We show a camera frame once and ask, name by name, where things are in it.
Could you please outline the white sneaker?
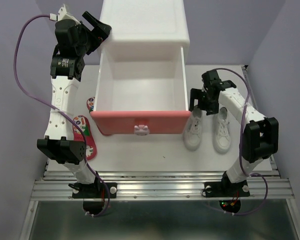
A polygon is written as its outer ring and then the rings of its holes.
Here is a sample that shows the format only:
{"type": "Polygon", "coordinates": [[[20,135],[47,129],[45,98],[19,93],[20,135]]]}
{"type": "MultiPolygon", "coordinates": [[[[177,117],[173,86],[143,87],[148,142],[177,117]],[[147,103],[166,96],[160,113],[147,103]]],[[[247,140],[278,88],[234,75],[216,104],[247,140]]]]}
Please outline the white sneaker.
{"type": "Polygon", "coordinates": [[[196,151],[201,144],[202,119],[202,110],[195,105],[182,134],[183,143],[189,151],[196,151]]]}
{"type": "Polygon", "coordinates": [[[213,147],[220,154],[226,154],[231,147],[229,116],[226,107],[221,107],[213,117],[213,147]]]}

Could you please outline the pink drawer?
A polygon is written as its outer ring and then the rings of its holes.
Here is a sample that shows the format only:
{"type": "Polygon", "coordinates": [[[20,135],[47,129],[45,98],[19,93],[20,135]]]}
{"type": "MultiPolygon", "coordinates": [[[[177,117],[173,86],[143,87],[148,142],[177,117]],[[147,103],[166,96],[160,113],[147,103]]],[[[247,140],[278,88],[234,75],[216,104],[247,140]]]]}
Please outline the pink drawer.
{"type": "Polygon", "coordinates": [[[90,116],[104,135],[181,134],[190,116],[183,47],[145,56],[104,48],[90,116]]]}

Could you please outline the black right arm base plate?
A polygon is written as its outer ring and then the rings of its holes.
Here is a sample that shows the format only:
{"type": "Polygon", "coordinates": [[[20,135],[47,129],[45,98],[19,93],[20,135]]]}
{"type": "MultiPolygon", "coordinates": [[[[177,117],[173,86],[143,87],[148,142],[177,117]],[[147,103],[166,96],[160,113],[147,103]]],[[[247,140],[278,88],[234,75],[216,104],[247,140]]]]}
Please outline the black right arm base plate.
{"type": "Polygon", "coordinates": [[[220,181],[210,181],[204,183],[201,194],[206,198],[220,198],[225,200],[226,198],[236,197],[237,195],[239,197],[249,197],[250,191],[246,181],[230,183],[228,186],[220,181]]]}

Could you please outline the white shoe cabinet body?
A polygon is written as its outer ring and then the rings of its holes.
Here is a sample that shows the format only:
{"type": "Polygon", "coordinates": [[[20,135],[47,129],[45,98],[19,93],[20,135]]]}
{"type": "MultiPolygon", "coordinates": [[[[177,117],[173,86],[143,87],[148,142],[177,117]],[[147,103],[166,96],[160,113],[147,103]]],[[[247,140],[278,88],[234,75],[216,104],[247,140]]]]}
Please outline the white shoe cabinet body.
{"type": "Polygon", "coordinates": [[[106,47],[119,59],[188,57],[190,37],[182,0],[105,0],[100,21],[111,26],[106,47]]]}

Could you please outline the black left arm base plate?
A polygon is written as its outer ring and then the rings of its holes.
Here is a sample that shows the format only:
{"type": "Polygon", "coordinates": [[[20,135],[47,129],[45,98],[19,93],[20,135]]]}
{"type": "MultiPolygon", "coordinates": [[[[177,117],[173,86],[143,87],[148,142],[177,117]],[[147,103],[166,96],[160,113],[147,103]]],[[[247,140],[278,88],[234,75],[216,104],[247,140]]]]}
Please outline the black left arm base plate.
{"type": "Polygon", "coordinates": [[[72,189],[73,199],[101,199],[106,198],[106,188],[102,183],[69,183],[68,186],[72,189]]]}

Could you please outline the red patterned slipper near cabinet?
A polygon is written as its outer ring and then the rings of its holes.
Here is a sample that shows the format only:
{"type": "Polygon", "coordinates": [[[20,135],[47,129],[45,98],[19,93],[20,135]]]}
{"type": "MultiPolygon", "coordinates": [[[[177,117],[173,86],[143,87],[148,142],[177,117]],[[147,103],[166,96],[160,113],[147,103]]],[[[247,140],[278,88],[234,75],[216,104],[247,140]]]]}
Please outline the red patterned slipper near cabinet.
{"type": "Polygon", "coordinates": [[[90,97],[86,101],[86,107],[87,107],[89,113],[94,110],[94,107],[95,107],[95,97],[90,97]]]}

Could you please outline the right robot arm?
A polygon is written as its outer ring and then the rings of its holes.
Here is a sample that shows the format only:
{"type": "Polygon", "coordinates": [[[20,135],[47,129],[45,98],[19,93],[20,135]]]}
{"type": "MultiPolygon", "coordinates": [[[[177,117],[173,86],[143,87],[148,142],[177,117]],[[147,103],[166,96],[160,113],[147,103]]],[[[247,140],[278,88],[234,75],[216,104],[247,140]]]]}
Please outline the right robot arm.
{"type": "Polygon", "coordinates": [[[238,158],[223,173],[220,181],[205,184],[205,196],[230,197],[234,193],[249,196],[250,193],[243,190],[247,178],[253,175],[257,165],[278,151],[279,122],[275,117],[266,117],[258,112],[249,103],[250,89],[243,97],[231,80],[221,80],[217,68],[203,73],[201,77],[203,88],[190,90],[189,110],[192,113],[201,110],[208,116],[217,116],[221,112],[220,106],[224,106],[240,124],[238,158]]]}

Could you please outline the aluminium rail frame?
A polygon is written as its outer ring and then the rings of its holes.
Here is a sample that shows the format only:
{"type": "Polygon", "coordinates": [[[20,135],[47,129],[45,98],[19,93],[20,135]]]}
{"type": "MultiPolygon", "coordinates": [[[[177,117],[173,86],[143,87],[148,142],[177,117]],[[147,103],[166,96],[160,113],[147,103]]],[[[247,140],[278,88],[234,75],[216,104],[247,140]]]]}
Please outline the aluminium rail frame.
{"type": "MultiPolygon", "coordinates": [[[[231,116],[232,147],[228,154],[217,153],[212,144],[212,117],[203,120],[203,143],[190,152],[177,134],[115,135],[106,137],[91,121],[91,131],[97,143],[97,157],[90,165],[101,178],[117,183],[117,197],[112,204],[133,202],[152,207],[158,202],[180,203],[187,208],[191,202],[205,203],[202,196],[206,182],[216,182],[238,156],[239,123],[231,116]]],[[[230,227],[232,239],[300,240],[300,213],[290,181],[280,175],[273,157],[256,168],[259,177],[249,178],[250,197],[242,198],[245,207],[255,207],[266,198],[262,208],[253,214],[232,217],[218,212],[216,199],[210,206],[186,212],[201,217],[199,227],[209,239],[220,239],[230,227]]],[[[20,238],[31,239],[91,239],[96,232],[89,217],[78,209],[72,197],[70,183],[74,176],[49,160],[43,177],[36,181],[30,197],[20,238]]]]}

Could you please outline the red patterned slipper near arm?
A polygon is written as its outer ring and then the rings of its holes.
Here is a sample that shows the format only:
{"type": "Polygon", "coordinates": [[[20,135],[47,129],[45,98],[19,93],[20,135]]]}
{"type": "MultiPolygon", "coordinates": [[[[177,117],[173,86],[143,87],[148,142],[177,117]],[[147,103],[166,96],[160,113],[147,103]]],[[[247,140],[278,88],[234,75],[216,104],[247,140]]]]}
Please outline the red patterned slipper near arm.
{"type": "Polygon", "coordinates": [[[90,123],[84,115],[78,115],[74,117],[73,122],[83,132],[83,134],[81,134],[79,129],[76,126],[73,126],[72,132],[74,135],[74,140],[86,142],[86,158],[88,161],[90,161],[98,154],[97,146],[91,132],[90,123]]]}

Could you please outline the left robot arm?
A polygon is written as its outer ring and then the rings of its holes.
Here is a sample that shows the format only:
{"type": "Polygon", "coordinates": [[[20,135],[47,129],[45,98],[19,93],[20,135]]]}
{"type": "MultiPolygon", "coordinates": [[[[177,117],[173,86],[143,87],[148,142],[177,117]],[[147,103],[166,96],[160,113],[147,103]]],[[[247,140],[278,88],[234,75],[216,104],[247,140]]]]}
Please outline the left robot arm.
{"type": "Polygon", "coordinates": [[[43,139],[37,140],[37,148],[49,159],[71,171],[90,197],[101,193],[97,173],[88,165],[86,145],[75,140],[74,104],[85,67],[84,57],[94,52],[112,30],[89,12],[82,15],[93,29],[89,30],[81,21],[62,6],[51,18],[55,23],[57,44],[50,65],[52,99],[47,129],[43,139]]]}

